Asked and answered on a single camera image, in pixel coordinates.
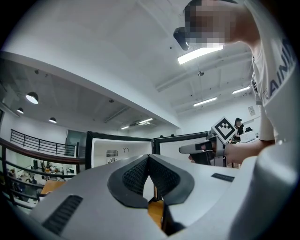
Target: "black metal railing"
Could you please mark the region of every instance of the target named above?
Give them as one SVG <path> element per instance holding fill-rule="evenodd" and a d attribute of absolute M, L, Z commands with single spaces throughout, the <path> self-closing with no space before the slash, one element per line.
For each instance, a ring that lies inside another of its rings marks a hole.
<path fill-rule="evenodd" d="M 3 186 L 2 191 L 7 195 L 4 195 L 6 197 L 6 199 L 8 201 L 10 201 L 13 205 L 18 205 L 20 207 L 23 208 L 27 208 L 27 209 L 33 209 L 33 207 L 28 206 L 26 204 L 23 204 L 21 201 L 23 201 L 24 203 L 26 203 L 24 201 L 24 199 L 33 199 L 33 200 L 38 200 L 38 193 L 36 192 L 35 195 L 29 195 L 27 193 L 22 192 L 22 190 L 20 189 L 20 185 L 24 185 L 24 186 L 28 186 L 34 189 L 41 189 L 44 186 L 43 185 L 38 185 L 38 184 L 34 184 L 34 183 L 30 183 L 30 182 L 26 182 L 20 179 L 17 179 L 13 176 L 9 176 L 8 174 L 8 168 L 7 165 L 10 165 L 12 167 L 15 167 L 17 169 L 20 170 L 24 170 L 26 172 L 29 173 L 34 173 L 36 175 L 42 175 L 42 176 L 46 176 L 46 177 L 55 177 L 55 178 L 61 178 L 62 180 L 64 180 L 65 178 L 72 178 L 74 175 L 65 175 L 65 174 L 52 174 L 52 173 L 46 173 L 46 172 L 40 172 L 40 171 L 36 171 L 33 169 L 27 169 L 21 166 L 18 166 L 14 163 L 11 163 L 9 161 L 7 161 L 6 158 L 6 147 L 2 145 L 2 157 L 0 157 L 0 161 L 2 162 L 2 169 L 3 172 L 0 172 L 0 176 L 3 176 L 5 184 Z"/>
<path fill-rule="evenodd" d="M 32 137 L 15 130 L 11 130 L 10 141 L 22 145 L 23 147 L 32 148 L 37 151 L 49 152 L 55 155 L 73 156 L 75 155 L 75 146 L 50 142 L 36 137 Z"/>

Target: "desk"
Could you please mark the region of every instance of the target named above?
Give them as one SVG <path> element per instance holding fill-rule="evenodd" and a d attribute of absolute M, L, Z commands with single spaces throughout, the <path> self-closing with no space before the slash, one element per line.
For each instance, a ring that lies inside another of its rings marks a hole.
<path fill-rule="evenodd" d="M 151 202 L 148 205 L 148 214 L 153 219 L 153 221 L 161 228 L 161 218 L 163 217 L 164 212 L 164 202 L 157 201 Z"/>
<path fill-rule="evenodd" d="M 47 194 L 48 192 L 52 192 L 55 189 L 59 188 L 61 185 L 63 185 L 65 182 L 60 182 L 60 181 L 53 181 L 53 180 L 48 180 L 43 187 L 43 190 L 41 194 Z"/>

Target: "people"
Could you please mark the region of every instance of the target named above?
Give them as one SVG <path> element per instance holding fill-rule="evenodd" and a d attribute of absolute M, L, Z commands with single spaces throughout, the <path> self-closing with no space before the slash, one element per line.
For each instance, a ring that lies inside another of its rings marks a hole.
<path fill-rule="evenodd" d="M 45 172 L 45 163 L 44 163 L 44 161 L 40 161 L 40 163 L 41 163 L 42 172 L 44 173 Z"/>
<path fill-rule="evenodd" d="M 234 134 L 234 139 L 236 142 L 240 141 L 240 135 L 244 133 L 244 125 L 241 124 L 242 119 L 236 118 L 234 122 L 234 126 L 237 129 L 237 132 Z"/>
<path fill-rule="evenodd" d="M 192 0 L 184 9 L 185 31 L 194 36 L 196 42 L 231 44 L 240 41 L 252 51 L 251 84 L 260 111 L 259 140 L 228 144 L 224 151 L 228 163 L 241 164 L 275 140 L 293 141 L 299 137 L 286 129 L 284 121 L 285 115 L 297 115 L 299 65 L 274 13 L 266 0 L 245 0 L 244 4 L 230 0 Z M 297 119 L 293 119 L 293 123 L 298 131 Z"/>
<path fill-rule="evenodd" d="M 29 173 L 29 176 L 30 176 L 30 178 L 34 178 L 34 173 L 33 173 L 33 172 L 30 172 L 30 173 Z"/>
<path fill-rule="evenodd" d="M 24 183 L 19 182 L 19 187 L 21 189 L 21 192 L 25 192 L 26 186 Z"/>
<path fill-rule="evenodd" d="M 47 181 L 45 180 L 45 177 L 42 176 L 42 179 L 38 183 L 44 186 L 46 184 L 46 182 Z"/>

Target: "handheld device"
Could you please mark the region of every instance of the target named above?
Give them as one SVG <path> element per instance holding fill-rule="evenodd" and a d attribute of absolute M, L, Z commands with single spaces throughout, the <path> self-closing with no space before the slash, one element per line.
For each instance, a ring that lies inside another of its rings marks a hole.
<path fill-rule="evenodd" d="M 226 166 L 225 144 L 235 133 L 233 124 L 226 117 L 222 117 L 211 127 L 211 134 L 205 141 L 182 146 L 179 152 L 190 154 L 198 164 Z"/>

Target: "white panel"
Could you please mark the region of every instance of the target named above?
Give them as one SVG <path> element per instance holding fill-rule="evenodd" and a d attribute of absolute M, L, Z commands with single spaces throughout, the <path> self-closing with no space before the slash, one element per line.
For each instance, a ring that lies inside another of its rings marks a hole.
<path fill-rule="evenodd" d="M 144 198 L 146 198 L 148 200 L 148 202 L 154 197 L 154 184 L 150 178 L 150 176 L 148 176 L 145 185 L 144 185 L 144 192 L 142 195 Z"/>
<path fill-rule="evenodd" d="M 188 159 L 189 154 L 180 153 L 179 147 L 185 146 L 185 145 L 190 145 L 193 143 L 199 143 L 203 140 L 205 140 L 205 137 L 184 140 L 184 141 L 176 141 L 176 142 L 163 142 L 163 143 L 160 143 L 160 145 L 159 145 L 160 146 L 160 154 L 170 157 L 170 158 L 189 162 L 190 161 Z"/>
<path fill-rule="evenodd" d="M 107 150 L 117 150 L 118 156 L 111 157 L 117 160 L 143 154 L 152 154 L 151 142 L 119 141 L 94 138 L 92 147 L 92 167 L 98 167 L 107 164 L 109 160 L 109 157 L 106 157 Z M 150 177 L 148 177 L 145 182 L 143 197 L 148 201 L 154 197 L 154 184 Z"/>

